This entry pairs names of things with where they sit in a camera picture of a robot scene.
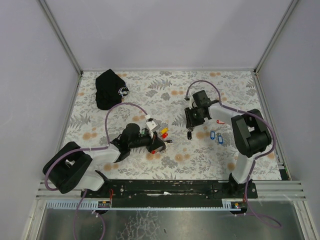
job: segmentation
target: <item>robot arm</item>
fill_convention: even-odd
[[[186,127],[190,131],[194,127],[202,125],[205,118],[221,120],[232,126],[234,142],[239,154],[229,180],[233,181],[235,185],[245,184],[254,157],[264,152],[266,147],[271,144],[272,139],[267,127],[254,117],[222,107],[218,100],[211,101],[204,90],[193,94],[189,101],[189,107],[184,111]],[[262,118],[257,109],[249,112]]]
[[[129,123],[122,133],[112,140],[107,149],[79,151],[62,159],[50,172],[50,181],[62,193],[68,193],[74,188],[97,191],[108,179],[97,169],[106,163],[118,163],[130,155],[131,149],[146,147],[148,152],[155,154],[166,149],[156,130],[159,125],[146,115],[146,127],[140,132],[140,127]],[[43,168],[47,173],[49,167],[62,155],[79,149],[75,142],[68,142]]]

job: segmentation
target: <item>gray leaf pattern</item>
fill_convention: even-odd
[[[108,111],[98,109],[95,100],[95,79],[101,73],[83,73],[64,144],[71,141],[81,147],[107,144],[105,117]],[[220,90],[225,104],[241,110],[261,109],[249,71],[129,71],[117,74],[130,89],[123,101],[141,106],[158,121],[161,129],[168,128],[166,139],[173,143],[156,154],[148,153],[145,147],[132,149],[130,156],[122,162],[97,166],[103,174],[111,179],[228,179],[238,155],[231,126],[217,124],[217,119],[206,120],[194,128],[192,140],[188,140],[184,109],[189,103],[184,97],[190,83],[207,80]],[[211,100],[216,99],[217,93],[207,83],[194,84],[189,94],[201,90],[205,90]],[[127,105],[115,108],[107,123],[110,140],[118,137],[128,123],[144,128],[142,111]],[[211,140],[210,131],[221,134],[224,143]],[[281,179],[274,154],[257,161],[253,179]]]
[[[170,100],[170,95],[169,95],[169,93],[167,93],[167,92],[162,93],[161,99],[163,99],[163,100],[165,100],[165,101]]]

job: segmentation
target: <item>metal frame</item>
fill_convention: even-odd
[[[76,100],[76,96],[78,93],[78,89],[80,87],[81,83],[81,75],[83,73],[83,70],[81,69],[77,59],[75,58],[75,55],[70,49],[70,46],[68,45],[60,27],[57,24],[57,21],[55,20],[48,4],[46,3],[46,0],[37,0],[39,3],[41,9],[43,10],[43,13],[45,14],[47,20],[49,21],[54,33],[56,34],[59,42],[61,43],[65,53],[67,54],[69,60],[71,61],[75,71],[79,74],[79,79],[77,81],[77,85],[73,91],[72,100],[68,108],[68,113],[63,125],[63,129],[61,132],[61,136],[59,139],[59,143],[57,146],[57,151],[61,148],[66,131],[68,128],[69,119],[72,114],[72,110],[74,107],[74,103]],[[268,122],[272,125],[273,129],[275,130],[275,134],[278,138],[278,132],[276,129],[276,126],[274,124],[273,118],[268,111],[268,103],[263,91],[263,88],[261,86],[261,82],[259,79],[259,71],[261,70],[263,64],[265,63],[270,51],[274,47],[277,39],[279,38],[282,30],[284,29],[289,17],[293,13],[293,11],[296,9],[298,3],[300,0],[292,0],[290,5],[288,6],[285,14],[283,15],[280,23],[278,24],[271,40],[269,41],[263,55],[261,56],[261,59],[259,60],[258,64],[256,65],[255,69],[238,69],[238,68],[217,68],[217,69],[204,69],[204,68],[194,68],[194,69],[118,69],[118,71],[251,71],[252,78],[254,80],[257,94],[260,100],[261,108],[263,111],[264,116],[268,120]],[[91,72],[100,72],[104,71],[106,69],[86,69],[86,71]],[[278,163],[279,168],[284,168],[287,165],[286,162],[286,154],[282,148],[281,143],[278,141],[278,144],[276,146],[276,152],[278,154],[278,158],[280,162]],[[287,169],[287,173],[289,177],[291,178],[289,169]],[[308,240],[317,240],[320,239],[319,235],[317,233],[317,230],[313,227],[315,226],[315,223],[313,222],[310,214],[310,210],[308,208],[307,200],[305,193],[303,191],[303,187],[299,181],[281,181],[281,180],[259,180],[255,181],[256,189],[258,192],[258,198],[257,199],[251,199],[251,201],[292,201],[297,216],[303,231],[303,234],[305,236],[305,239]],[[26,223],[25,229],[24,229],[24,235],[22,239],[27,240],[35,240],[37,239],[37,236],[39,234],[39,229],[41,227],[42,218],[45,214],[45,209],[47,207],[47,202],[51,200],[79,200],[80,199],[80,189],[74,189],[71,192],[67,194],[61,194],[59,192],[51,192],[46,190],[44,186],[44,182],[42,181],[40,183],[38,193],[36,196],[36,199],[34,200],[34,203],[32,205],[28,221]]]
[[[286,168],[286,172],[288,173],[288,176],[289,178],[291,179],[291,174],[290,174],[290,170],[288,168],[288,164],[287,164],[287,158],[286,158],[286,154],[285,154],[285,151],[282,147],[282,144],[281,142],[279,141],[279,133],[277,131],[277,127],[275,125],[275,121],[271,115],[271,113],[269,112],[269,105],[268,105],[268,102],[267,102],[267,99],[266,99],[266,95],[264,93],[264,90],[262,88],[262,85],[261,85],[261,81],[259,79],[259,77],[256,75],[256,73],[254,71],[251,72],[251,75],[252,75],[252,78],[253,78],[253,81],[255,83],[255,88],[256,88],[256,92],[257,92],[257,95],[258,95],[258,98],[259,98],[259,102],[260,102],[260,105],[261,105],[261,109],[262,109],[262,112],[263,112],[263,115],[264,117],[267,119],[268,123],[272,126],[274,132],[275,132],[275,136],[277,138],[277,143],[276,143],[276,146],[275,146],[275,150],[276,150],[276,153],[277,153],[277,156],[278,156],[278,160],[280,161],[280,163],[278,163],[278,166],[279,168]]]
[[[69,120],[70,120],[71,114],[72,114],[72,112],[74,110],[74,105],[75,105],[75,102],[76,102],[76,99],[77,99],[78,90],[79,90],[80,85],[81,85],[81,80],[82,80],[82,75],[79,75],[78,79],[77,79],[77,82],[76,82],[76,85],[75,85],[75,88],[74,88],[73,93],[72,93],[72,98],[71,98],[71,101],[70,101],[70,104],[69,104],[69,107],[68,107],[68,112],[66,114],[66,117],[65,117],[65,120],[64,120],[64,123],[63,123],[61,135],[60,135],[59,142],[58,142],[58,145],[56,147],[55,153],[59,152],[59,150],[61,149],[61,147],[62,147],[62,145],[64,143],[64,139],[65,139],[65,136],[66,136],[66,133],[67,133],[67,128],[68,128],[68,125],[69,125]]]
[[[57,21],[54,17],[54,15],[52,14],[46,0],[36,0],[38,2],[38,4],[40,5],[44,15],[46,16],[49,24],[52,27],[52,30],[54,31],[56,37],[58,38],[59,42],[61,43],[63,50],[65,51],[66,55],[68,56],[74,70],[81,75],[82,74],[82,69],[81,66],[79,65],[75,55],[73,54],[73,52],[71,51],[68,42],[66,41],[59,25],[57,24]]]
[[[108,68],[83,69],[83,72],[105,72]],[[114,72],[161,72],[161,71],[185,71],[185,72],[243,72],[254,71],[253,68],[113,68]]]
[[[101,200],[92,200],[84,199],[79,206],[79,210],[108,210],[108,211],[144,211],[145,208],[136,208],[136,207],[110,207],[101,206]],[[222,206],[219,207],[148,207],[148,211],[241,211],[241,209],[232,208],[232,202],[230,200],[222,199]],[[76,210],[78,206],[78,200],[47,200],[46,209],[55,209],[55,210]]]
[[[285,25],[287,24],[288,19],[290,18],[290,16],[293,13],[293,11],[296,9],[296,7],[297,7],[299,2],[300,2],[300,0],[292,0],[290,5],[286,9],[286,11],[285,11],[280,23],[276,27],[276,30],[274,31],[274,34],[271,37],[271,40],[269,41],[268,45],[266,46],[266,49],[264,50],[264,52],[262,54],[262,57],[260,58],[258,64],[254,68],[254,71],[256,73],[259,73],[259,71],[261,70],[261,67],[265,63],[270,51],[272,50],[272,48],[274,47],[275,43],[277,42],[282,30],[284,29]]]
[[[318,240],[319,236],[313,226],[314,222],[310,218],[310,211],[307,205],[307,200],[303,187],[299,181],[281,181],[281,180],[258,180],[255,181],[256,189],[258,192],[257,199],[251,199],[250,201],[290,201],[294,205],[299,223],[302,228],[303,235],[306,240]],[[32,219],[29,221],[29,231],[26,232],[24,240],[35,240],[39,234],[39,230],[42,223],[42,218],[45,213],[45,209],[52,208],[52,206],[47,205],[52,202],[59,203],[69,203],[75,200],[80,200],[80,189],[74,189],[67,194],[61,194],[58,191],[52,192],[45,188],[44,181],[40,183],[36,200],[33,207],[33,214],[30,215]],[[101,200],[100,198],[90,198],[86,199],[87,203],[95,203],[96,200]],[[60,205],[59,209],[69,209],[70,205]]]

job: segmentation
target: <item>black plastic piece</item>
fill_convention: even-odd
[[[282,181],[289,181],[290,180],[290,177],[289,177],[286,169],[279,169],[279,172],[280,172],[280,176],[281,176]]]
[[[247,196],[258,197],[251,182]],[[88,190],[86,198],[109,198],[113,190],[114,208],[188,208],[222,207],[221,199],[243,199],[244,189],[229,192],[226,182],[219,180],[121,180],[109,179],[98,191]]]
[[[188,140],[191,140],[191,139],[192,139],[192,132],[191,132],[191,131],[188,131],[187,137],[188,137]]]
[[[194,99],[196,106],[199,108],[211,105],[210,98],[208,98],[205,90],[196,92],[195,94],[192,95],[192,97]]]
[[[166,144],[162,141],[156,132],[153,133],[151,138],[148,129],[144,128],[140,134],[140,127],[135,123],[129,123],[123,130],[122,134],[112,140],[111,144],[118,148],[120,156],[115,163],[123,161],[130,155],[133,148],[146,147],[148,152],[160,152],[166,149]]]
[[[151,140],[151,144],[146,146],[146,149],[149,153],[152,151],[161,152],[166,149],[166,144],[162,141],[156,132],[153,132],[153,139]]]
[[[186,116],[186,128],[194,128],[196,126],[202,125],[205,123],[205,118],[211,119],[209,114],[209,107],[212,104],[218,103],[218,100],[211,101],[208,98],[204,90],[198,91],[192,95],[196,107],[190,109],[186,107],[184,109]]]
[[[249,113],[262,118],[258,109],[253,109]],[[242,154],[251,158],[253,154],[262,153],[271,144],[271,136],[267,126],[260,120],[247,114],[234,116],[231,118],[235,146]]]
[[[80,146],[74,141],[68,142],[42,169],[46,174],[49,167],[62,155],[71,150],[79,149]],[[92,158],[83,151],[75,152],[63,158],[50,172],[49,180],[55,185],[62,194],[66,194],[74,189],[85,174],[87,168],[92,162]]]
[[[109,179],[102,172],[100,172],[99,170],[95,170],[95,172],[99,174],[99,176],[103,179],[105,183],[109,182]]]
[[[226,182],[223,187],[222,191],[220,191],[221,194],[227,194],[227,195],[232,195],[234,197],[239,197],[243,198],[244,197],[244,192],[246,188],[246,183],[238,184],[234,177],[232,176],[232,173],[229,175],[229,181]],[[248,191],[247,193],[250,194],[252,193],[252,189],[255,188],[256,185],[252,183],[252,179],[248,183]]]

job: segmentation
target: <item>blue key tag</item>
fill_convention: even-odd
[[[214,131],[211,131],[211,133],[210,133],[210,138],[211,138],[212,140],[214,140],[215,137],[216,137],[216,133],[215,133]]]
[[[221,135],[218,135],[218,142],[219,142],[219,144],[223,144],[224,143],[224,139],[222,138]]]

